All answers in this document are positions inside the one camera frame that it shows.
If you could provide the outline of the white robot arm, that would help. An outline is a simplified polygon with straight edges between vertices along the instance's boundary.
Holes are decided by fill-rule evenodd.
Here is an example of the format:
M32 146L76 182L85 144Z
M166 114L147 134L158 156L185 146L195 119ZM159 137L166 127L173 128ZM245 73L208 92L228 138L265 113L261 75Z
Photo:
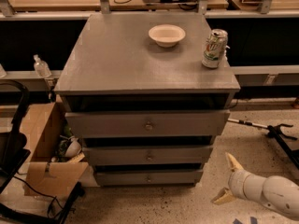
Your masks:
M230 153L225 153L231 175L228 188L212 199L216 205L236 199L248 200L291 220L299 220L299 186L279 175L263 177L247 171Z

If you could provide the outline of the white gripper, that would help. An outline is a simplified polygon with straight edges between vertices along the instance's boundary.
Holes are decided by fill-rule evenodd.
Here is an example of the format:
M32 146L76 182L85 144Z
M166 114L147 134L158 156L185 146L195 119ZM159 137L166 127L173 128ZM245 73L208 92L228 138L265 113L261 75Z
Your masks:
M233 172L228 181L230 189L221 189L212 202L222 205L235 201L236 197L243 200L260 200L266 178L243 170L243 166L231 153L226 152L225 156L228 166Z

